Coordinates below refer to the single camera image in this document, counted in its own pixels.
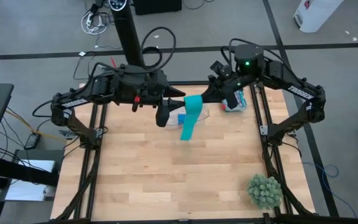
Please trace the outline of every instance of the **white cable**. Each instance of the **white cable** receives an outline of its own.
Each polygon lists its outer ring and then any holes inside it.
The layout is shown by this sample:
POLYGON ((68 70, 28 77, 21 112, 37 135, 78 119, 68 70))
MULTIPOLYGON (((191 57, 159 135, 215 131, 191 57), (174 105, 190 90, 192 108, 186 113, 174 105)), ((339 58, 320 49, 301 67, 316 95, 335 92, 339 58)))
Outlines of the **white cable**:
POLYGON ((90 35, 98 35, 98 34, 102 34, 106 31, 106 27, 107 25, 106 24, 102 24, 102 21, 101 21, 101 16, 98 15, 98 25, 97 26, 94 26, 93 28, 91 28, 92 26, 92 23, 90 22, 90 25, 88 23, 88 21, 90 20, 90 16, 92 16, 93 14, 91 12, 87 12, 83 17, 82 19, 80 20, 80 26, 82 27, 82 30, 84 31, 84 33, 86 34, 90 34, 90 35), (87 31, 85 30, 84 26, 83 26, 83 21, 85 20, 85 18, 87 18, 87 24, 86 24, 86 28, 87 28, 87 31), (96 32, 98 31, 101 27, 104 27, 104 29, 102 31, 99 31, 99 32, 96 32))

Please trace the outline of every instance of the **power adapter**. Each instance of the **power adapter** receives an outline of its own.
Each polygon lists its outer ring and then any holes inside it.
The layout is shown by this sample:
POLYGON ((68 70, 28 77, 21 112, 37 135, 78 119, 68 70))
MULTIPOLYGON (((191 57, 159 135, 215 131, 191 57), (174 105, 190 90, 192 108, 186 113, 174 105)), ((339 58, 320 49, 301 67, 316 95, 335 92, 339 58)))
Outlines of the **power adapter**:
POLYGON ((32 133, 29 135, 27 142, 25 143, 24 149, 30 150, 35 149, 37 143, 39 142, 40 134, 32 133))

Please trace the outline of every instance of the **blue cable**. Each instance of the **blue cable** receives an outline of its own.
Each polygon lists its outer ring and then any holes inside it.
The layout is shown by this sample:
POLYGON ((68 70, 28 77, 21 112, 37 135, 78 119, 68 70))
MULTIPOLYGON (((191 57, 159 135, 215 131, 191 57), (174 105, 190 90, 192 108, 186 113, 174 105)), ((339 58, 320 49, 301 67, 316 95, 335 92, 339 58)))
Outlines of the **blue cable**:
POLYGON ((313 163, 311 163, 311 162, 303 162, 303 164, 316 166, 318 169, 320 169, 320 170, 322 171, 321 177, 322 177, 322 179, 323 179, 323 183, 324 183, 324 186, 326 187, 326 189, 327 189, 328 191, 330 191, 330 193, 332 193, 333 196, 335 196, 335 197, 338 198, 340 201, 342 201, 343 203, 345 203, 345 204, 352 210, 353 215, 354 215, 354 218, 357 218, 356 212, 354 211, 354 209, 352 208, 352 206, 351 206, 349 203, 347 203, 345 200, 343 200, 342 198, 340 198, 340 196, 338 196, 338 195, 336 195, 334 192, 332 192, 332 190, 327 186, 327 183, 326 183, 326 181, 325 181, 325 179, 324 179, 324 174, 326 174, 328 177, 331 177, 331 178, 337 177, 337 176, 339 175, 339 169, 338 169, 338 167, 336 167, 335 165, 326 165, 325 168, 322 168, 321 166, 316 165, 316 164, 313 164, 313 163), (336 174, 334 174, 334 175, 328 174, 328 173, 326 172, 326 169, 327 169, 328 167, 333 167, 333 168, 335 168, 335 169, 336 169, 336 174))

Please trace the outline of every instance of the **wooden tabletop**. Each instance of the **wooden tabletop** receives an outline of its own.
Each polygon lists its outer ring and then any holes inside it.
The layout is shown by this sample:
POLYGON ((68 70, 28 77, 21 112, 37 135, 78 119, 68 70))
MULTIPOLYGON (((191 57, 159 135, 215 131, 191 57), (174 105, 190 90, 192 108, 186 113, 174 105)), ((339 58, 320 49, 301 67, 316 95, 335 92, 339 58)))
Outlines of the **wooden tabletop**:
MULTIPOLYGON (((195 95, 206 86, 178 89, 195 95)), ((286 119, 282 91, 267 88, 266 94, 273 122, 286 119)), ((245 192, 248 180, 255 174, 266 175, 266 169, 249 87, 244 95, 248 108, 243 112, 225 113, 220 104, 208 104, 209 117, 195 126, 190 141, 180 141, 181 129, 157 127, 156 110, 150 106, 133 113, 131 105, 110 103, 92 220, 257 218, 264 212, 273 216, 272 210, 252 205, 245 192)), ((261 100, 260 109, 264 115, 261 100)), ((88 124, 92 106, 80 106, 75 112, 88 124)), ((283 141, 296 145, 288 136, 283 141)), ((285 145, 279 148, 288 187, 313 212, 297 150, 285 145)), ((52 218, 62 213, 78 189, 83 153, 77 149, 64 159, 52 218)), ((87 194, 83 201, 84 215, 87 194)))

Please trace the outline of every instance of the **white label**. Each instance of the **white label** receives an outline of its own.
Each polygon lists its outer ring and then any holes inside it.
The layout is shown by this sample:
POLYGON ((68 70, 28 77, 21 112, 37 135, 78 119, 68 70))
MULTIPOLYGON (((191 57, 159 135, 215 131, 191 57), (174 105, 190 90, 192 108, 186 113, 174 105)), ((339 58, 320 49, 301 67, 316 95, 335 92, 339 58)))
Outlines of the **white label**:
POLYGON ((311 100, 314 98, 314 96, 310 95, 309 93, 306 93, 298 88, 296 88, 295 86, 291 86, 288 91, 291 91, 299 96, 302 96, 303 98, 306 98, 308 100, 311 100))
POLYGON ((79 99, 79 100, 74 100, 68 103, 64 103, 62 106, 65 108, 71 108, 73 106, 78 106, 78 105, 82 105, 84 103, 87 103, 87 100, 85 99, 79 99))

